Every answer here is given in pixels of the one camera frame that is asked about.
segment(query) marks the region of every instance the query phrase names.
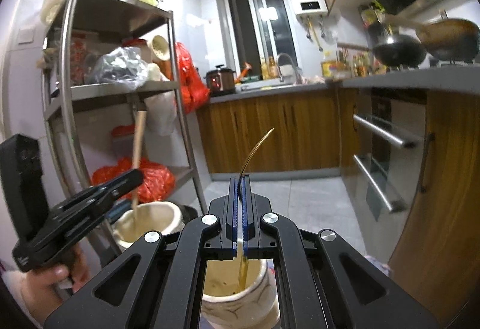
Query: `silver screw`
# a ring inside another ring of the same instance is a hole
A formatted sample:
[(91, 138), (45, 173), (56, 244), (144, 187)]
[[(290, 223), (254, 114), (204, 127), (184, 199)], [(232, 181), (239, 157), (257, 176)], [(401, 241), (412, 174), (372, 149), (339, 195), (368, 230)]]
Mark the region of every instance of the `silver screw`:
[(266, 223), (275, 223), (278, 221), (278, 215), (275, 213), (266, 213), (263, 214), (263, 220)]
[(320, 238), (325, 241), (333, 241), (336, 237), (337, 235), (335, 234), (335, 232), (331, 230), (323, 230), (320, 233)]
[(148, 243), (154, 243), (160, 239), (160, 233), (148, 232), (144, 238), (145, 238), (145, 241), (147, 241)]
[(202, 217), (202, 222), (205, 225), (213, 225), (215, 222), (217, 222), (217, 217), (213, 214), (207, 214)]

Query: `built-in oven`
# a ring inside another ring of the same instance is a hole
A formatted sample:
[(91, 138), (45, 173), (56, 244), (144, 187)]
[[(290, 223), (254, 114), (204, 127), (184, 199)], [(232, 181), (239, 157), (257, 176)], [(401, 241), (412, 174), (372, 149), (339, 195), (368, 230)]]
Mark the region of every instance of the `built-in oven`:
[(424, 165), (425, 99), (359, 94), (354, 126), (360, 153), (351, 201), (367, 253), (388, 262), (403, 231)]

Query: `red plastic bag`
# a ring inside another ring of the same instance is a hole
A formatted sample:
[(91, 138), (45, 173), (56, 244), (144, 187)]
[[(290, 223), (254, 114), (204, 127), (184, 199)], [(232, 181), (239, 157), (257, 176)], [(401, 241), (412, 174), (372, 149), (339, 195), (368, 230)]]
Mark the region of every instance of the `red plastic bag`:
[[(93, 172), (92, 184), (98, 185), (128, 171), (131, 168), (131, 160), (124, 157), (118, 160), (118, 164), (111, 167), (101, 167)], [(140, 160), (140, 171), (143, 172), (143, 184), (138, 187), (138, 201), (141, 203), (165, 200), (175, 188), (175, 176), (162, 164)]]
[(175, 43), (177, 65), (180, 72), (181, 92), (185, 113), (188, 114), (208, 102), (210, 90), (202, 82), (194, 67), (191, 55), (181, 42)]

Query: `gray countertop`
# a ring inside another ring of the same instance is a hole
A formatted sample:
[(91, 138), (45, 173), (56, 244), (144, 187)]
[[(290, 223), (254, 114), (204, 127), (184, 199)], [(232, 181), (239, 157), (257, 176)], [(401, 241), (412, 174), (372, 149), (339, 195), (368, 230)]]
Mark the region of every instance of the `gray countertop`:
[(340, 86), (343, 88), (421, 88), (480, 95), (480, 65), (444, 66), (391, 72), (369, 77), (357, 77), (334, 84), (293, 85), (280, 88), (257, 89), (231, 95), (217, 96), (210, 103), (249, 99), (268, 95), (319, 91)]

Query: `beige container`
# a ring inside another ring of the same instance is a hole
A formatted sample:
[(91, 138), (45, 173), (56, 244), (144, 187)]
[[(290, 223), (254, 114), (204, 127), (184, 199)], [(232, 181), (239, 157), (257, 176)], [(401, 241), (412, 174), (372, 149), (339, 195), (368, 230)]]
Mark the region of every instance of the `beige container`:
[(134, 228), (134, 211), (128, 210), (113, 224), (113, 236), (122, 251), (150, 230), (168, 235), (179, 232), (185, 226), (180, 208), (171, 202), (138, 205), (138, 219), (138, 225)]
[[(238, 253), (242, 243), (238, 242)], [(208, 261), (202, 314), (215, 329), (271, 329), (280, 319), (275, 275), (266, 260), (250, 260), (247, 287), (234, 294), (240, 259)]]

